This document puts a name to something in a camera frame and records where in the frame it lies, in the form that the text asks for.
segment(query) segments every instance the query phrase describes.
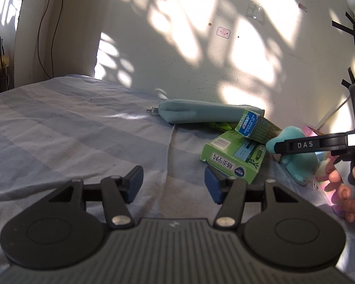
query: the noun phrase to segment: white cable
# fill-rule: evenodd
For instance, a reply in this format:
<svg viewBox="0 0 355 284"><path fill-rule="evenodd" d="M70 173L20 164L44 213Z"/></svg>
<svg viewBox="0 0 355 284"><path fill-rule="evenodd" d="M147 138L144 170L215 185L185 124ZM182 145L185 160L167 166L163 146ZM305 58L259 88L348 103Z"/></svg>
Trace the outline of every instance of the white cable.
<svg viewBox="0 0 355 284"><path fill-rule="evenodd" d="M349 99L351 98L351 95L348 95L347 98L338 106L336 106L333 110L331 110L329 113L327 113L317 124L315 127L317 130L320 130L323 125L328 121L329 118L331 118Z"/></svg>

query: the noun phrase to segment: bed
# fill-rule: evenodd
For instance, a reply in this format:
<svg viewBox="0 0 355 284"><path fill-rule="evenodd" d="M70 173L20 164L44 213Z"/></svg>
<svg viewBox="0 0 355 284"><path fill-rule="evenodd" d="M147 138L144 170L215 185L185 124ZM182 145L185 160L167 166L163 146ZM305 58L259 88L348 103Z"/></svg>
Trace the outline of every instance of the bed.
<svg viewBox="0 0 355 284"><path fill-rule="evenodd" d="M71 75L0 94L0 230L13 216L74 177L97 183L144 168L128 208L142 217L208 218L216 205L204 185L204 144L216 137L200 125L170 125L147 111L160 99L90 77ZM347 233L338 268L355 280L355 225L337 218L326 197L293 182L267 155L254 183L276 179L330 216ZM245 209L244 220L248 210ZM87 210L104 221L100 204ZM0 273L8 267L0 249Z"/></svg>

